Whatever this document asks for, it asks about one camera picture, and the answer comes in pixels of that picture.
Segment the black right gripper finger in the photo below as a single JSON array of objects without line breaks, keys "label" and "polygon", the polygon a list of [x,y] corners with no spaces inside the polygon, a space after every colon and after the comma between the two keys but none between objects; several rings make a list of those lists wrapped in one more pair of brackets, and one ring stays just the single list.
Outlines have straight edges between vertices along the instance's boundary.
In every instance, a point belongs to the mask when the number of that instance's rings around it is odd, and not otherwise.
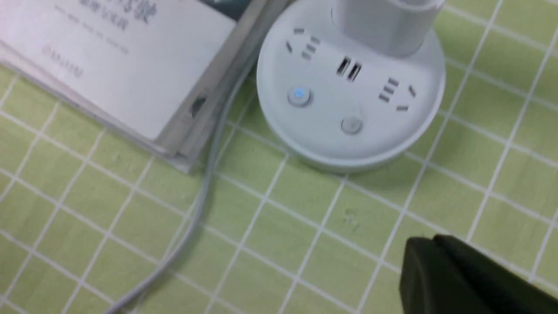
[{"label": "black right gripper finger", "polygon": [[555,314],[557,299],[452,235],[406,240],[405,314]]}]

